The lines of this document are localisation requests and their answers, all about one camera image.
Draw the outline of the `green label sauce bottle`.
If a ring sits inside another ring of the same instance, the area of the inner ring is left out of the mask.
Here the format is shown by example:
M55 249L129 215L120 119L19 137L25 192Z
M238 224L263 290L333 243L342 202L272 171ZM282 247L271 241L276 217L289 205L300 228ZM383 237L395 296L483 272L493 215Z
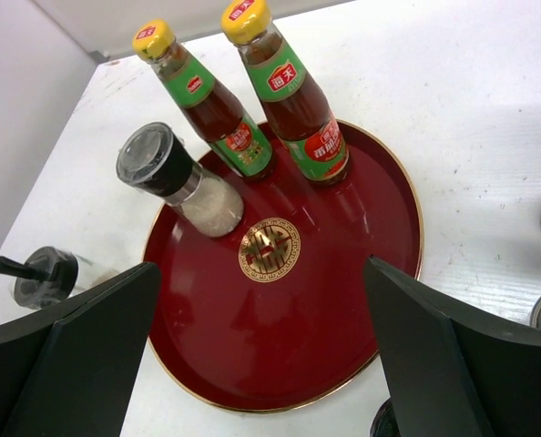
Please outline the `green label sauce bottle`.
M221 29L238 49L271 130L300 172L316 185L347 177L352 159L329 102L273 24L264 0L237 0Z
M140 59L159 81L197 135L238 176L267 177L276 166L270 141L236 98L179 43L168 23L145 23L132 39Z

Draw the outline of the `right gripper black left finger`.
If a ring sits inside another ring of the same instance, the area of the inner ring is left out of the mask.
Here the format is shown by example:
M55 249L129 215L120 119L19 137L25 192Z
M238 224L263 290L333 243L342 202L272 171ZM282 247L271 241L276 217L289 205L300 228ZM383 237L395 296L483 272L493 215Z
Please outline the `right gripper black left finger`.
M144 262L0 325L0 436L118 436L160 281Z

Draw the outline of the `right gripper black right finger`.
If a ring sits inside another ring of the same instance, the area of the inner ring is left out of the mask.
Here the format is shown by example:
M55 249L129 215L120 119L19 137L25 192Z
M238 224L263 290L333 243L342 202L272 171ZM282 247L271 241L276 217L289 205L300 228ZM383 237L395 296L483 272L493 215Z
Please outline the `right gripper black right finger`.
M541 330L363 268L400 436L541 436Z

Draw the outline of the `black cap spice jar front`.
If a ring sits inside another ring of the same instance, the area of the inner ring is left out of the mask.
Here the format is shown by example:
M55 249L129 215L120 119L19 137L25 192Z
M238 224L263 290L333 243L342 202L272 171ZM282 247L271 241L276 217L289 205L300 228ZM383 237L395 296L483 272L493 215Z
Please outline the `black cap spice jar front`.
M400 437L392 400L386 400L374 416L370 437Z

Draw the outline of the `black cap glass shaker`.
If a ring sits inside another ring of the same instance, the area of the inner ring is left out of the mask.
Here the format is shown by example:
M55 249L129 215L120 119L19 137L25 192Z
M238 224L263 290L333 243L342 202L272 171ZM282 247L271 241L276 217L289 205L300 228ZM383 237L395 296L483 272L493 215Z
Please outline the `black cap glass shaker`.
M0 256L0 274L15 278L12 296L17 305L41 310L90 290L119 271L73 252L44 246L23 262Z

